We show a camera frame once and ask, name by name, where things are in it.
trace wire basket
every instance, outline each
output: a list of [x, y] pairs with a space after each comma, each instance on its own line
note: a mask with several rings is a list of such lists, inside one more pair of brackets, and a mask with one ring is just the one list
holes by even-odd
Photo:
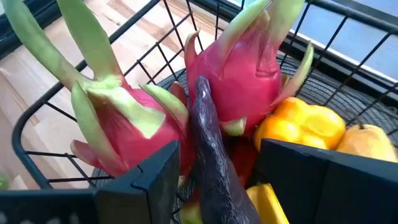
[[[187, 13], [182, 17], [182, 20], [176, 21], [170, 11], [168, 0], [163, 0], [164, 6], [170, 17], [170, 23], [172, 28], [159, 39], [158, 42], [154, 43], [148, 52], [136, 61], [126, 72], [128, 74], [133, 68], [141, 68], [145, 74], [149, 77], [148, 83], [152, 82], [161, 87], [168, 89], [174, 80], [179, 81], [187, 91], [187, 78], [185, 70], [176, 70], [173, 68], [171, 62], [183, 52], [183, 40], [178, 33], [178, 27], [186, 20], [192, 20], [192, 30], [197, 30], [198, 27], [195, 24], [194, 12], [192, 11], [191, 4], [195, 4], [202, 9], [215, 15], [216, 33], [222, 31], [222, 28], [218, 26], [219, 20], [222, 19], [229, 22], [244, 6], [244, 0], [241, 6], [237, 6], [225, 0], [186, 0], [182, 1], [182, 4], [187, 5]], [[326, 10], [335, 12], [343, 16], [343, 20], [334, 31], [331, 39], [328, 41], [326, 46], [315, 44], [314, 62], [310, 73], [302, 85], [300, 90], [297, 92], [297, 96], [308, 103], [325, 105], [334, 111], [336, 111], [345, 121], [348, 126], [352, 126], [354, 122], [353, 114], [346, 114], [345, 108], [352, 108], [356, 114], [360, 115], [364, 122], [369, 124], [375, 124], [389, 135], [390, 139], [395, 146], [398, 145], [398, 115], [396, 111], [398, 108], [398, 83], [391, 79], [385, 78], [380, 75], [374, 74], [372, 71], [364, 68], [363, 65], [370, 58], [371, 55], [392, 35], [398, 35], [398, 27], [386, 22], [388, 18], [384, 18], [379, 14], [372, 14], [372, 11], [365, 11], [353, 1], [327, 1], [327, 0], [309, 0], [307, 1], [303, 10], [302, 17], [299, 19], [298, 26], [294, 32], [291, 32], [284, 40], [280, 47], [280, 54], [277, 57], [277, 61], [280, 64], [282, 73], [293, 75], [296, 69], [299, 67], [299, 63], [304, 55], [305, 47], [308, 44], [308, 39], [299, 34], [300, 27], [305, 23], [305, 18], [308, 10], [311, 7], [321, 7]], [[113, 33], [109, 40], [113, 43], [134, 24], [142, 19], [142, 17], [150, 11], [159, 0], [151, 0], [147, 3], [139, 12], [132, 16], [125, 24]], [[383, 30], [385, 36], [377, 43], [374, 48], [362, 59], [362, 61], [356, 63], [352, 60], [347, 60], [344, 57], [336, 54], [330, 50], [330, 45], [334, 41], [335, 37], [339, 34], [341, 28], [345, 25], [348, 19], [354, 19], [362, 22], [369, 26]], [[167, 58], [160, 46], [160, 43], [164, 41], [170, 34], [175, 34], [180, 42], [180, 49], [175, 53], [172, 58]], [[203, 46], [201, 39], [198, 38], [201, 49]], [[156, 73], [148, 72], [142, 64], [142, 60], [154, 50], [158, 50], [164, 60], [164, 66]], [[82, 61], [76, 68], [82, 71], [87, 64]], [[155, 78], [165, 69], [169, 69], [171, 75], [156, 83]], [[92, 174], [84, 173], [83, 169], [76, 163], [76, 156], [71, 154], [57, 154], [48, 152], [37, 152], [25, 150], [22, 146], [21, 135], [22, 130], [26, 122], [44, 105], [58, 111], [74, 121], [75, 118], [70, 114], [64, 112], [60, 108], [51, 104], [49, 100], [62, 89], [62, 84], [57, 83], [49, 91], [47, 91], [42, 97], [40, 97], [33, 105], [31, 105], [19, 118], [15, 125], [12, 134], [12, 146], [15, 153], [25, 165], [27, 170], [30, 172], [34, 180], [42, 189], [52, 189], [52, 183], [57, 182], [73, 182], [73, 181], [87, 181], [91, 188], [97, 188], [109, 181], [114, 181], [112, 177], [104, 173], [102, 170], [95, 169]], [[68, 178], [68, 179], [48, 179], [36, 166], [31, 156], [52, 156], [52, 157], [65, 157], [78, 169], [82, 177]], [[171, 223], [179, 223], [177, 212], [181, 203], [187, 200], [193, 190], [193, 181], [190, 180], [188, 187], [181, 189], [177, 192], [177, 196], [174, 204], [174, 212], [172, 214]], [[81, 193], [81, 190], [76, 190], [76, 194]]]

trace yellow fruit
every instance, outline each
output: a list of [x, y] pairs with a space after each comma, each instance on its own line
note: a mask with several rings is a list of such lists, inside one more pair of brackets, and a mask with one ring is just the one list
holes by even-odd
[[370, 124], [364, 124], [363, 127], [358, 124], [350, 127], [343, 136], [337, 151], [398, 162], [396, 149], [387, 134], [380, 127]]
[[253, 186], [246, 192], [258, 212], [262, 224], [289, 224], [270, 184]]
[[254, 134], [254, 144], [260, 151], [261, 139], [269, 138], [320, 149], [336, 149], [345, 128], [343, 118], [333, 110], [289, 97], [261, 122]]

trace produce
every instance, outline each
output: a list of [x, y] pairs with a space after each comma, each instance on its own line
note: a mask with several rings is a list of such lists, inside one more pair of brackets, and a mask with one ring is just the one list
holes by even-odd
[[196, 134], [201, 219], [204, 224], [261, 223], [224, 150], [216, 108], [205, 77], [198, 77], [196, 90], [190, 118]]
[[262, 138], [336, 149], [344, 133], [345, 122], [333, 110], [289, 97], [261, 122], [254, 134], [254, 143], [258, 151]]
[[260, 214], [262, 224], [289, 224], [270, 184], [253, 186], [246, 192]]
[[228, 141], [229, 158], [234, 164], [242, 186], [246, 186], [251, 176], [258, 152], [248, 138], [234, 138]]
[[31, 54], [72, 92], [76, 120], [87, 143], [73, 141], [74, 155], [115, 177], [174, 139], [181, 140], [183, 173], [194, 152], [187, 147], [188, 111], [155, 85], [131, 88], [108, 36], [81, 0], [57, 0], [66, 25], [94, 73], [79, 73], [52, 45], [22, 1], [2, 0], [12, 28]]
[[181, 224], [203, 224], [200, 215], [199, 190], [196, 188], [188, 201], [182, 204], [178, 217]]
[[395, 147], [380, 127], [363, 124], [357, 117], [358, 124], [350, 127], [344, 134], [338, 152], [398, 162]]
[[187, 106], [187, 96], [185, 94], [184, 87], [179, 84], [179, 82], [175, 81], [172, 83], [170, 87], [170, 92], [175, 97], [177, 97], [185, 106]]
[[4, 174], [0, 175], [0, 190], [8, 190], [10, 187], [9, 179]]
[[243, 9], [222, 35], [199, 55], [198, 32], [185, 43], [185, 66], [191, 102], [195, 81], [209, 79], [222, 130], [231, 136], [250, 134], [273, 108], [294, 94], [303, 83], [313, 59], [309, 43], [295, 76], [282, 89], [278, 48], [303, 8], [304, 0], [278, 0], [270, 15], [268, 0], [257, 0]]

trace light wood floor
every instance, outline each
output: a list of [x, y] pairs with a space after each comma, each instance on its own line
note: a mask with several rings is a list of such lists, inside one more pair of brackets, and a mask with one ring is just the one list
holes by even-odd
[[[86, 0], [86, 4], [108, 35], [148, 2], [149, 0]], [[167, 0], [167, 3], [175, 23], [181, 21], [188, 13], [185, 0]], [[197, 26], [201, 29], [200, 37], [205, 48], [214, 40], [215, 17], [192, 4], [191, 6]], [[113, 44], [122, 70], [126, 71], [171, 28], [172, 23], [165, 3], [161, 1]], [[194, 31], [192, 20], [189, 18], [183, 22], [178, 31], [184, 43], [187, 35]], [[83, 59], [62, 18], [48, 26], [45, 32], [72, 64], [76, 65]], [[164, 39], [160, 46], [167, 58], [171, 58], [181, 48], [174, 32]], [[147, 71], [154, 75], [164, 66], [165, 61], [160, 52], [155, 49], [142, 63]], [[175, 71], [183, 68], [183, 54], [180, 54], [171, 66]], [[91, 75], [89, 68], [86, 68], [83, 73]], [[158, 82], [168, 75], [170, 75], [170, 70], [166, 68], [155, 81]], [[136, 67], [129, 73], [127, 80], [132, 86], [137, 86], [138, 83], [147, 82], [148, 77], [140, 67]], [[2, 142], [0, 172], [15, 180], [12, 185], [14, 189], [34, 189], [37, 186], [12, 151], [10, 144], [12, 127], [22, 112], [56, 82], [57, 80], [24, 47], [19, 47], [0, 61], [0, 141]], [[73, 115], [68, 90], [63, 89], [50, 102]], [[70, 153], [69, 145], [73, 139], [84, 141], [77, 124], [48, 106], [44, 106], [26, 124], [22, 141], [24, 147], [31, 151]], [[32, 158], [47, 178], [81, 177], [72, 164], [64, 158], [42, 156]], [[78, 163], [87, 174], [92, 172], [92, 167], [80, 161]], [[80, 188], [87, 187], [87, 183], [74, 182], [53, 186]]]

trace shopping cart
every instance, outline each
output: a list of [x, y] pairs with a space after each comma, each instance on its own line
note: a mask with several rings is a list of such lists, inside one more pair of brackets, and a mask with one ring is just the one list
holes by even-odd
[[[222, 28], [218, 27], [218, 21], [222, 19], [229, 22], [243, 8], [244, 0], [241, 6], [237, 6], [225, 0], [186, 0], [185, 3], [188, 8], [188, 13], [181, 21], [176, 21], [174, 19], [167, 1], [168, 0], [163, 0], [164, 6], [170, 16], [172, 28], [163, 38], [154, 43], [150, 50], [127, 70], [126, 74], [135, 67], [141, 67], [149, 76], [149, 82], [155, 83], [155, 77], [159, 75], [162, 70], [170, 69], [171, 76], [156, 84], [168, 89], [173, 81], [177, 80], [184, 86], [187, 92], [185, 70], [175, 70], [171, 62], [183, 51], [183, 40], [178, 33], [179, 25], [183, 21], [190, 19], [193, 24], [192, 29], [197, 30], [191, 4], [195, 4], [215, 15], [215, 37], [217, 37], [219, 30], [222, 30]], [[159, 0], [151, 0], [147, 3], [139, 12], [132, 16], [110, 36], [110, 42], [114, 42], [118, 39], [158, 3]], [[364, 122], [382, 127], [389, 135], [394, 145], [398, 145], [398, 115], [396, 115], [396, 108], [398, 108], [398, 91], [396, 88], [398, 87], [398, 83], [392, 81], [390, 78], [377, 75], [373, 73], [372, 70], [363, 67], [370, 56], [390, 36], [398, 35], [397, 24], [394, 24], [394, 21], [391, 21], [390, 17], [383, 17], [382, 14], [374, 14], [373, 11], [369, 11], [354, 1], [339, 0], [332, 2], [327, 0], [308, 0], [296, 30], [287, 36], [280, 47], [282, 54], [278, 55], [277, 61], [280, 63], [282, 72], [288, 75], [294, 74], [299, 67], [299, 61], [301, 61], [305, 47], [308, 44], [308, 39], [301, 36], [299, 32], [300, 26], [305, 23], [308, 10], [312, 7], [321, 7], [335, 12], [342, 15], [343, 19], [326, 46], [315, 44], [315, 55], [312, 68], [305, 83], [297, 92], [297, 96], [308, 103], [325, 105], [332, 108], [344, 118], [348, 126], [353, 125], [354, 114], [346, 114], [345, 108], [352, 108], [357, 115], [362, 117]], [[335, 37], [338, 36], [339, 31], [349, 19], [354, 19], [385, 32], [385, 36], [373, 47], [362, 61], [358, 63], [341, 57], [330, 50], [330, 46]], [[174, 57], [168, 59], [163, 53], [160, 43], [172, 33], [177, 35], [181, 49]], [[198, 41], [200, 47], [203, 49], [200, 35]], [[142, 60], [153, 50], [159, 50], [162, 53], [165, 65], [157, 73], [150, 74], [144, 66], [142, 66]], [[76, 68], [82, 71], [86, 66], [87, 64], [82, 61]], [[2, 202], [0, 203], [0, 223], [21, 223], [26, 220], [29, 220], [31, 223], [179, 223], [179, 207], [192, 193], [194, 181], [190, 179], [187, 187], [178, 191], [177, 186], [170, 183], [170, 180], [178, 179], [178, 172], [174, 172], [178, 169], [178, 162], [176, 162], [179, 159], [178, 142], [171, 142], [151, 158], [140, 164], [140, 166], [133, 168], [127, 174], [117, 179], [113, 179], [102, 170], [98, 169], [96, 169], [93, 174], [84, 173], [83, 169], [80, 168], [75, 161], [77, 158], [71, 154], [37, 152], [24, 149], [21, 142], [22, 130], [29, 118], [44, 105], [58, 111], [67, 118], [75, 120], [68, 113], [49, 103], [49, 100], [59, 92], [62, 87], [61, 83], [57, 83], [51, 87], [48, 92], [23, 113], [15, 125], [12, 134], [12, 146], [19, 159], [42, 190], [0, 192], [0, 201]], [[322, 196], [320, 189], [322, 189], [322, 185], [327, 186], [325, 182], [326, 167], [333, 161], [342, 159], [345, 161], [346, 165], [342, 165], [343, 167], [360, 167], [361, 164], [365, 163], [376, 170], [375, 172], [380, 172], [380, 174], [372, 174], [369, 178], [363, 177], [361, 179], [363, 181], [360, 182], [358, 179], [353, 178], [353, 176], [358, 177], [359, 175], [352, 174], [352, 170], [347, 171], [346, 168], [335, 167], [335, 170], [340, 169], [339, 172], [342, 172], [341, 170], [345, 170], [344, 172], [346, 172], [344, 177], [341, 176], [342, 178], [340, 181], [349, 182], [348, 180], [350, 179], [356, 180], [358, 183], [367, 183], [368, 186], [374, 187], [374, 189], [382, 189], [375, 187], [376, 185], [374, 184], [372, 185], [374, 179], [379, 180], [377, 175], [380, 175], [380, 178], [384, 180], [390, 180], [391, 178], [390, 181], [393, 182], [392, 175], [383, 174], [381, 171], [389, 170], [389, 172], [391, 172], [392, 170], [397, 170], [396, 167], [392, 167], [392, 164], [381, 161], [340, 155], [336, 152], [309, 151], [305, 147], [297, 147], [285, 142], [264, 140], [262, 145], [263, 147], [268, 146], [269, 149], [273, 150], [264, 150], [264, 153], [259, 157], [260, 162], [258, 161], [256, 163], [255, 171], [249, 182], [251, 184], [257, 182], [272, 182], [280, 203], [288, 219], [293, 224], [327, 223], [327, 221], [322, 219], [322, 217], [327, 217], [327, 215], [324, 214], [327, 212], [325, 209], [318, 210], [318, 208], [321, 205], [319, 198]], [[41, 173], [31, 156], [64, 157], [79, 170], [82, 177], [48, 179]], [[291, 169], [281, 167], [280, 164], [277, 163], [278, 161], [280, 163], [287, 162], [290, 166], [305, 168], [293, 172]], [[270, 167], [276, 169], [279, 175], [270, 173], [269, 169], [266, 169]], [[365, 169], [361, 172], [365, 173], [371, 171]], [[52, 187], [52, 183], [82, 180], [87, 181], [90, 188], [83, 190], [54, 190]], [[297, 183], [301, 183], [301, 186], [292, 190], [291, 186]], [[382, 189], [383, 192], [378, 192], [380, 194], [379, 197], [383, 199], [386, 198], [386, 201], [387, 199], [397, 201], [398, 198], [396, 193], [387, 194], [387, 192], [391, 192], [391, 189]], [[159, 192], [168, 192], [169, 194], [161, 195]], [[294, 196], [289, 199], [289, 197], [293, 195], [292, 192], [295, 193], [295, 195], [298, 193], [299, 196]], [[369, 197], [371, 201], [376, 196], [367, 195], [367, 197]], [[358, 203], [364, 204], [369, 200], [360, 200]], [[363, 210], [363, 214], [361, 214], [361, 211], [356, 211], [354, 213], [357, 216], [361, 216], [363, 220], [369, 221], [367, 223], [372, 223], [373, 221], [371, 218], [372, 212], [374, 216], [388, 216], [388, 214], [390, 214], [390, 216], [388, 216], [388, 220], [391, 221], [390, 223], [394, 223], [394, 221], [396, 221], [395, 223], [398, 222], [397, 216], [393, 215], [394, 211], [395, 213], [397, 211], [396, 205], [380, 204], [378, 206], [381, 208], [376, 211]]]

